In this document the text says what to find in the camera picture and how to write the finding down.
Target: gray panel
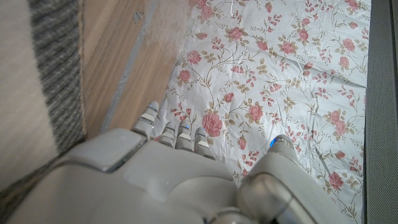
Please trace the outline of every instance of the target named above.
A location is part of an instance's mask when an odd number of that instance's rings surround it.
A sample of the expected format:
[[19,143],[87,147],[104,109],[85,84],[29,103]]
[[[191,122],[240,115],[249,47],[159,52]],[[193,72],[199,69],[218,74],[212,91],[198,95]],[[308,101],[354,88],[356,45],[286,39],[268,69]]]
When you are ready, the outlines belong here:
[[398,223],[396,53],[391,13],[388,0],[372,1],[366,91],[368,223]]
[[111,172],[128,160],[145,141],[146,138],[140,134],[116,128],[75,146],[60,162],[77,162]]
[[224,164],[201,155],[151,141],[129,161],[123,179],[164,202],[182,182],[197,177],[217,177],[233,182]]

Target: floral fabric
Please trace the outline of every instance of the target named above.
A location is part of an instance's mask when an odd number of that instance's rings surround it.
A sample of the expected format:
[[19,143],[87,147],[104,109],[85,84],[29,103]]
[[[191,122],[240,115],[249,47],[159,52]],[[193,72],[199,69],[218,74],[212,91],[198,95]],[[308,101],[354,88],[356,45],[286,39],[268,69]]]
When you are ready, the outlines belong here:
[[346,223],[361,223],[370,3],[198,0],[154,136],[168,121],[203,126],[239,183],[286,134]]

